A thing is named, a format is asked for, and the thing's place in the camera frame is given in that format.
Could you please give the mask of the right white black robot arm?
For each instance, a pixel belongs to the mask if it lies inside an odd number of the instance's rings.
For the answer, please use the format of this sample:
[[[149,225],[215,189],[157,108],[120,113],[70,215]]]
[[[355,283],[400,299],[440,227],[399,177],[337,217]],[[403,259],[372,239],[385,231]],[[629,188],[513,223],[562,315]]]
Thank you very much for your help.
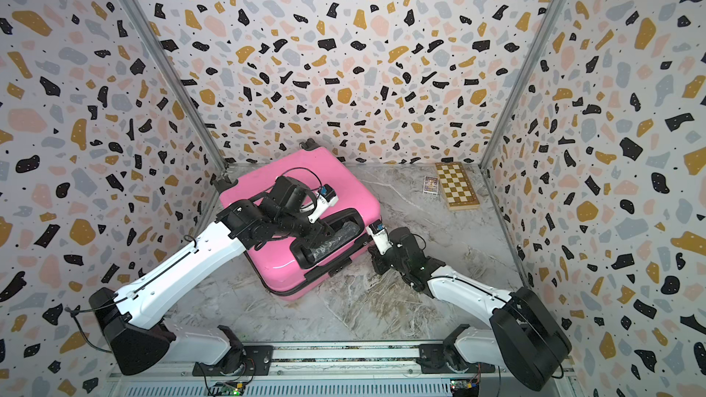
[[[442,345],[442,362],[463,372],[485,363],[507,369],[526,388],[540,391],[563,370],[572,345],[537,294],[521,287],[500,290],[470,279],[439,259],[428,257],[406,227],[388,232],[381,222],[367,228],[374,242],[371,261],[382,275],[393,269],[415,292],[450,303],[489,327],[460,325]]]

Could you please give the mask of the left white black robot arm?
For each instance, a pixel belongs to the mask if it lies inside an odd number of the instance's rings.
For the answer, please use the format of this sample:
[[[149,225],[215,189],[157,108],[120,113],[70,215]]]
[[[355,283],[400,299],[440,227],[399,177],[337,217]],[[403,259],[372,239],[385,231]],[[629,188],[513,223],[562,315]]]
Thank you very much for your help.
[[[246,350],[233,330],[213,331],[173,325],[167,311],[225,263],[270,242],[317,238],[323,213],[338,202],[329,185],[310,189],[290,176],[251,198],[237,200],[172,257],[141,279],[120,288],[102,288],[90,299],[95,315],[125,376],[151,369],[160,362],[192,362],[205,373],[231,376],[246,372]]]

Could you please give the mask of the pink hard-shell suitcase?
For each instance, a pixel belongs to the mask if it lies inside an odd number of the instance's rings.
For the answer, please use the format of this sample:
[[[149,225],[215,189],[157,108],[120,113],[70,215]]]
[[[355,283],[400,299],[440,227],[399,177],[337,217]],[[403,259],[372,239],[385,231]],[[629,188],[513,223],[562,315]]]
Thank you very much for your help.
[[[246,258],[261,283],[287,301],[362,255],[371,243],[367,227],[381,218],[371,191],[312,139],[296,153],[214,185],[224,209],[244,211]]]

